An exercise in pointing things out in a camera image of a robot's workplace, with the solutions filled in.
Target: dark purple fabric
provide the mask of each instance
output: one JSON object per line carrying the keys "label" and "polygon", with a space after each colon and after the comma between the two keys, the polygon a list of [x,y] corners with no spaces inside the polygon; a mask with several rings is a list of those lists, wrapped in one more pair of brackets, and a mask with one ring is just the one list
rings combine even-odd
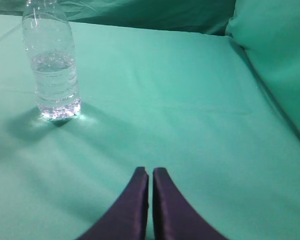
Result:
{"label": "dark purple fabric", "polygon": [[77,240],[144,240],[148,219],[149,176],[137,167],[130,182],[100,220]]}
{"label": "dark purple fabric", "polygon": [[187,202],[165,168],[153,172],[155,240],[227,240]]}

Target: green pillow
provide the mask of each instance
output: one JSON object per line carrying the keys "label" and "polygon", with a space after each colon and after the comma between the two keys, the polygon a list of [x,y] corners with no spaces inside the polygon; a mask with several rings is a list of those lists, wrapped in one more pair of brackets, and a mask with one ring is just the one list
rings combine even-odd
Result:
{"label": "green pillow", "polygon": [[[224,35],[236,0],[59,0],[70,21]],[[0,14],[22,15],[25,0],[0,0]]]}
{"label": "green pillow", "polygon": [[237,0],[226,31],[300,133],[300,0]]}

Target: green fabric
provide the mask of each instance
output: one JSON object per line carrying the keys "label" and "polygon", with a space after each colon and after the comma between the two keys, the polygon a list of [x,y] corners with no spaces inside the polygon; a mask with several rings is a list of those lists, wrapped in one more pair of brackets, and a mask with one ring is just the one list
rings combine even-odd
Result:
{"label": "green fabric", "polygon": [[[70,21],[224,35],[236,0],[60,0]],[[0,0],[0,14],[22,15],[25,0]]]}
{"label": "green fabric", "polygon": [[300,0],[237,0],[227,31],[300,131]]}
{"label": "green fabric", "polygon": [[75,239],[137,166],[230,240],[300,240],[300,141],[231,37],[72,23],[82,114],[55,123],[20,22],[0,15],[0,240]]}

